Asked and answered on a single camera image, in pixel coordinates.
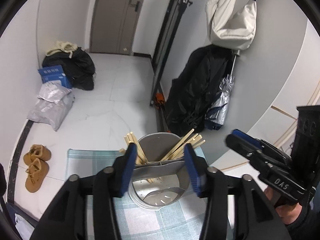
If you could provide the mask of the white hanging shoulder bag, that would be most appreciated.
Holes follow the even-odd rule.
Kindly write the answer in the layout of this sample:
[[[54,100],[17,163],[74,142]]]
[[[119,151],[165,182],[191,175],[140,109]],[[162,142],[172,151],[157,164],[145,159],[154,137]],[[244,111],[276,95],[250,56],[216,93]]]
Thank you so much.
[[[255,38],[257,0],[249,0],[233,12],[236,0],[208,0],[207,36],[211,44],[231,50],[246,50]]]

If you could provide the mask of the person right hand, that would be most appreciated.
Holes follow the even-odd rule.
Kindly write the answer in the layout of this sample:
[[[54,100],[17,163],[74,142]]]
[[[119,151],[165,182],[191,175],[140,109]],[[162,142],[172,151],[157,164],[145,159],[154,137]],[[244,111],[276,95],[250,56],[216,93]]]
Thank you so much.
[[[303,207],[299,203],[295,205],[282,205],[275,208],[277,214],[285,225],[295,222],[302,212],[302,209]]]

